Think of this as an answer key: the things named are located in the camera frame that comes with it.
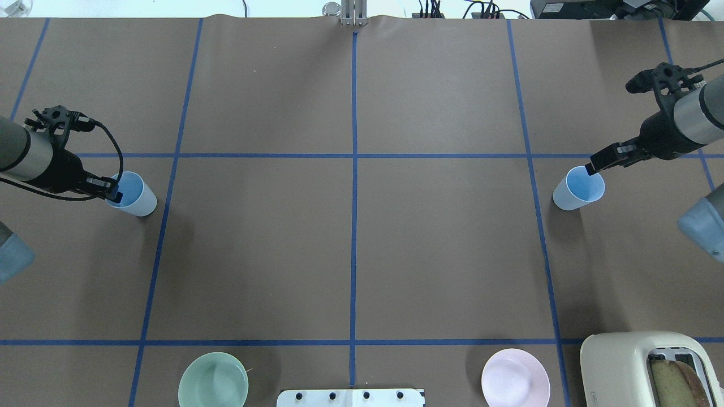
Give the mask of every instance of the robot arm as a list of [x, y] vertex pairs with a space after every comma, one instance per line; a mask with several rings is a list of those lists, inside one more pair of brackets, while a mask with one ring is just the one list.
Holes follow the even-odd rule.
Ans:
[[586, 165], [588, 173], [628, 167], [654, 157], [675, 159], [724, 138], [724, 76], [711, 83], [704, 82], [701, 75], [689, 78], [706, 67], [683, 69], [662, 63], [629, 80], [629, 93], [654, 91], [660, 110], [644, 120], [638, 137], [592, 155]]
[[63, 106], [44, 109], [42, 113], [33, 110], [33, 113], [36, 120], [26, 119], [26, 127], [0, 117], [0, 174], [53, 194], [72, 191], [86, 197], [55, 197], [4, 178], [0, 181], [67, 201], [103, 198], [120, 202], [122, 194], [118, 192], [117, 180], [85, 171], [80, 159], [65, 149], [71, 131], [90, 132], [100, 127], [119, 155], [120, 175], [123, 158], [108, 129], [83, 113], [69, 111]]
[[[671, 160], [724, 138], [724, 76], [706, 83], [689, 78], [724, 59], [695, 69], [659, 64], [626, 83], [629, 93], [654, 91], [660, 110], [644, 120], [638, 137], [614, 143], [591, 156], [589, 175], [657, 157]], [[711, 257], [724, 263], [724, 184], [679, 220], [678, 228]]]

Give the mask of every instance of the paper cup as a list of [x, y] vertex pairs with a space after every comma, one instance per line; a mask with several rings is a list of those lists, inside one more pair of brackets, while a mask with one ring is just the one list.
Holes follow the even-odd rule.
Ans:
[[244, 365], [234, 356], [213, 352], [194, 360], [179, 383], [180, 407], [242, 407], [249, 393]]
[[553, 202], [564, 211], [573, 211], [598, 201], [605, 191], [601, 174], [588, 175], [586, 167], [574, 167], [553, 191]]
[[156, 196], [143, 181], [143, 178], [135, 172], [123, 172], [123, 177], [118, 183], [118, 191], [123, 194], [120, 203], [106, 199], [108, 205], [137, 217], [149, 215], [156, 209]]

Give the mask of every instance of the table surface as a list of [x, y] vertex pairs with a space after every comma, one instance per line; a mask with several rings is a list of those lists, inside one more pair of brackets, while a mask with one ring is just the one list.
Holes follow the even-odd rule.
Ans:
[[[3, 189], [37, 258], [0, 286], [0, 404], [174, 405], [225, 351], [249, 406], [349, 386], [484, 406], [485, 361], [514, 347], [551, 406], [582, 406], [581, 341], [630, 330], [695, 337], [722, 375], [723, 267], [675, 222], [724, 144], [608, 170], [579, 211], [550, 196], [657, 111], [627, 79], [723, 46], [721, 23], [656, 20], [2, 20], [0, 114], [101, 120], [159, 206]], [[68, 149], [116, 172], [102, 133]]]

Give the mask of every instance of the black cable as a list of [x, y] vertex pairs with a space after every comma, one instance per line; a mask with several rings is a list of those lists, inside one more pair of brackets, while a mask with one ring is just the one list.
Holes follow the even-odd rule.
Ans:
[[91, 199], [98, 198], [97, 196], [84, 196], [82, 198], [70, 198], [70, 197], [66, 197], [66, 196], [53, 195], [53, 194], [50, 194], [47, 192], [43, 192], [42, 190], [36, 190], [35, 188], [27, 187], [23, 184], [19, 184], [15, 181], [11, 181], [6, 178], [0, 178], [0, 182], [5, 182], [6, 184], [10, 184], [10, 185], [18, 187], [20, 189], [24, 189], [26, 191], [36, 193], [40, 196], [45, 196], [46, 198], [57, 199], [58, 201], [90, 201]]
[[714, 62], [712, 62], [711, 64], [706, 64], [706, 65], [704, 65], [703, 67], [691, 68], [690, 70], [687, 70], [687, 71], [690, 72], [690, 73], [697, 73], [697, 72], [701, 72], [701, 71], [703, 71], [703, 70], [708, 70], [709, 68], [715, 67], [715, 66], [717, 66], [717, 65], [719, 65], [719, 64], [722, 64], [722, 63], [724, 63], [724, 58], [719, 59], [718, 61], [714, 61]]
[[470, 5], [468, 6], [468, 9], [465, 10], [465, 14], [463, 14], [463, 18], [465, 18], [465, 17], [468, 16], [468, 12], [469, 12], [470, 9], [472, 9], [473, 6], [476, 5], [476, 4], [480, 4], [480, 5], [481, 5], [480, 12], [483, 11], [483, 9], [485, 8], [485, 6], [484, 6], [485, 3], [483, 3], [482, 1], [471, 1], [471, 2], [470, 2]]
[[[118, 143], [116, 143], [116, 139], [113, 138], [113, 135], [111, 135], [111, 132], [108, 131], [108, 129], [106, 128], [106, 126], [104, 126], [103, 123], [101, 123], [101, 122], [96, 122], [96, 126], [100, 127], [101, 129], [103, 129], [104, 132], [106, 132], [106, 135], [108, 136], [108, 139], [109, 139], [109, 140], [111, 141], [111, 143], [113, 144], [113, 147], [116, 148], [116, 153], [118, 154], [118, 162], [119, 162], [119, 165], [118, 165], [118, 167], [119, 167], [119, 169], [118, 169], [118, 178], [116, 178], [116, 180], [115, 180], [115, 182], [114, 182], [114, 184], [113, 184], [113, 186], [116, 186], [116, 185], [118, 185], [118, 182], [120, 182], [121, 176], [123, 176], [123, 153], [121, 153], [121, 148], [118, 146]], [[26, 190], [26, 191], [28, 191], [28, 192], [32, 192], [32, 193], [34, 193], [34, 194], [37, 194], [37, 195], [40, 195], [40, 196], [44, 196], [44, 197], [46, 197], [46, 198], [56, 199], [56, 200], [58, 200], [58, 201], [79, 202], [79, 201], [90, 201], [91, 199], [100, 198], [100, 196], [83, 196], [82, 198], [75, 198], [75, 197], [69, 197], [69, 196], [53, 195], [53, 194], [51, 194], [51, 193], [47, 193], [47, 192], [42, 191], [42, 190], [37, 190], [37, 189], [35, 189], [35, 188], [31, 188], [31, 187], [28, 187], [28, 186], [26, 186], [26, 185], [23, 185], [23, 184], [20, 184], [20, 183], [18, 183], [18, 182], [11, 181], [11, 180], [8, 180], [8, 179], [2, 178], [2, 177], [0, 177], [0, 182], [4, 182], [4, 183], [6, 183], [6, 184], [8, 184], [8, 185], [12, 185], [12, 186], [18, 187], [18, 188], [20, 188], [20, 189], [22, 189], [22, 190]]]
[[527, 15], [519, 12], [518, 10], [512, 10], [512, 9], [503, 9], [503, 10], [501, 10], [501, 9], [498, 9], [498, 11], [497, 11], [498, 16], [500, 16], [500, 13], [502, 13], [502, 12], [514, 12], [514, 13], [518, 13], [518, 14], [522, 15], [523, 18], [525, 18], [526, 20], [530, 20], [530, 18], [529, 18]]
[[463, 14], [463, 18], [468, 16], [468, 12], [470, 12], [470, 9], [473, 8], [475, 4], [480, 4], [480, 18], [482, 18], [483, 13], [485, 13], [485, 5], [488, 4], [488, 7], [492, 6], [492, 14], [496, 12], [496, 10], [500, 10], [500, 7], [498, 7], [497, 4], [488, 1], [471, 1], [471, 4], [468, 6], [468, 9], [465, 10], [465, 14]]
[[113, 138], [111, 132], [108, 131], [108, 128], [106, 128], [106, 126], [104, 126], [104, 124], [99, 121], [96, 121], [96, 126], [100, 127], [104, 132], [106, 132], [108, 139], [113, 144], [113, 148], [116, 149], [116, 154], [118, 154], [118, 178], [116, 178], [116, 182], [114, 182], [113, 184], [113, 186], [116, 186], [119, 182], [121, 182], [121, 177], [123, 176], [123, 153], [121, 152], [121, 148], [118, 146], [118, 143], [116, 143], [116, 139]]
[[490, 10], [492, 10], [493, 12], [495, 11], [495, 9], [493, 8], [494, 5], [495, 5], [495, 3], [493, 3], [491, 1], [490, 4], [488, 4], [488, 8], [485, 10], [485, 13], [483, 14], [483, 16], [490, 18], [492, 16], [492, 14], [490, 14]]

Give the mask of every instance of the electrical cable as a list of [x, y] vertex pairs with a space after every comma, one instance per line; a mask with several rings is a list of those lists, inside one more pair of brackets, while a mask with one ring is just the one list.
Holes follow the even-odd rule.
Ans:
[[513, 10], [513, 9], [503, 9], [503, 10], [500, 10], [500, 9], [499, 9], [499, 10], [497, 11], [498, 18], [500, 18], [500, 13], [502, 13], [502, 12], [514, 12], [514, 13], [518, 13], [518, 14], [522, 15], [524, 19], [530, 20], [530, 17], [528, 17], [527, 15], [519, 12], [518, 10]]
[[[470, 12], [470, 9], [472, 9], [472, 8], [473, 8], [473, 5], [475, 5], [475, 4], [480, 4], [480, 5], [481, 5], [481, 6], [480, 6], [481, 18], [482, 18], [483, 15], [485, 15], [485, 13], [490, 13], [489, 15], [493, 15], [493, 14], [496, 14], [496, 13], [500, 10], [500, 7], [498, 7], [498, 5], [495, 4], [495, 3], [493, 3], [492, 1], [491, 1], [491, 2], [488, 2], [488, 1], [471, 1], [471, 4], [468, 6], [467, 10], [465, 10], [465, 14], [463, 14], [463, 18], [465, 18], [465, 17], [468, 16], [468, 12]], [[485, 11], [485, 5], [486, 5], [486, 4], [488, 4], [488, 11], [487, 11], [487, 12]]]
[[[100, 127], [101, 129], [103, 129], [104, 132], [106, 132], [106, 135], [108, 136], [108, 139], [111, 141], [111, 143], [113, 144], [113, 147], [116, 149], [116, 153], [118, 154], [118, 162], [119, 162], [119, 165], [118, 165], [118, 167], [119, 167], [119, 168], [118, 168], [118, 178], [115, 180], [115, 182], [114, 182], [114, 184], [113, 184], [113, 186], [116, 186], [116, 185], [118, 185], [118, 182], [120, 182], [121, 177], [123, 176], [123, 153], [121, 153], [121, 148], [118, 146], [118, 143], [116, 142], [116, 139], [113, 138], [113, 135], [111, 135], [111, 132], [108, 131], [108, 129], [106, 128], [106, 126], [104, 126], [103, 123], [101, 123], [101, 122], [97, 122], [97, 121], [95, 121], [95, 120], [94, 120], [94, 122], [96, 123], [96, 126]], [[69, 197], [69, 196], [53, 195], [53, 194], [51, 194], [51, 193], [47, 193], [47, 192], [42, 191], [42, 190], [37, 190], [37, 189], [35, 189], [35, 188], [31, 188], [31, 187], [28, 187], [28, 186], [26, 186], [26, 185], [23, 185], [23, 184], [20, 184], [20, 183], [18, 183], [18, 182], [11, 181], [11, 180], [8, 180], [8, 179], [2, 178], [2, 177], [0, 177], [0, 182], [4, 182], [4, 183], [6, 183], [6, 184], [9, 184], [9, 185], [18, 187], [18, 188], [20, 188], [20, 189], [22, 189], [22, 190], [26, 190], [26, 191], [28, 191], [28, 192], [32, 192], [32, 193], [37, 194], [37, 195], [40, 195], [40, 196], [44, 196], [44, 197], [46, 197], [46, 198], [56, 199], [56, 200], [58, 200], [58, 201], [79, 202], [79, 201], [90, 201], [91, 199], [100, 198], [100, 196], [84, 196], [84, 197], [82, 197], [82, 198], [75, 198], [75, 197]]]
[[490, 10], [495, 11], [495, 9], [493, 8], [493, 6], [495, 6], [495, 3], [493, 3], [493, 2], [491, 1], [490, 4], [488, 4], [488, 8], [485, 9], [485, 13], [483, 13], [483, 15], [480, 16], [480, 17], [483, 17], [483, 16], [486, 16], [486, 18], [492, 17], [492, 14], [490, 14]]
[[470, 12], [470, 9], [472, 9], [473, 6], [476, 5], [476, 4], [480, 4], [480, 5], [481, 5], [481, 6], [480, 6], [480, 12], [483, 12], [483, 9], [485, 9], [485, 3], [483, 3], [482, 1], [471, 1], [471, 2], [470, 2], [470, 5], [469, 5], [468, 8], [467, 8], [467, 10], [465, 10], [465, 14], [463, 14], [463, 18], [465, 18], [465, 17], [468, 16], [468, 12]]
[[703, 67], [689, 68], [689, 69], [686, 70], [686, 73], [687, 73], [688, 75], [690, 75], [690, 74], [692, 74], [692, 73], [701, 72], [701, 71], [703, 71], [703, 70], [708, 70], [709, 68], [715, 67], [715, 66], [717, 66], [717, 65], [719, 65], [719, 64], [722, 64], [722, 63], [724, 63], [724, 58], [719, 59], [718, 61], [714, 61], [714, 62], [712, 62], [711, 64], [706, 64], [706, 65], [704, 65]]
[[705, 16], [707, 16], [707, 18], [708, 18], [709, 20], [711, 20], [711, 21], [716, 21], [716, 20], [714, 20], [714, 17], [713, 17], [711, 14], [709, 14], [709, 12], [708, 12], [707, 10], [702, 9], [702, 10], [700, 11], [700, 13], [702, 13], [702, 14], [705, 15]]

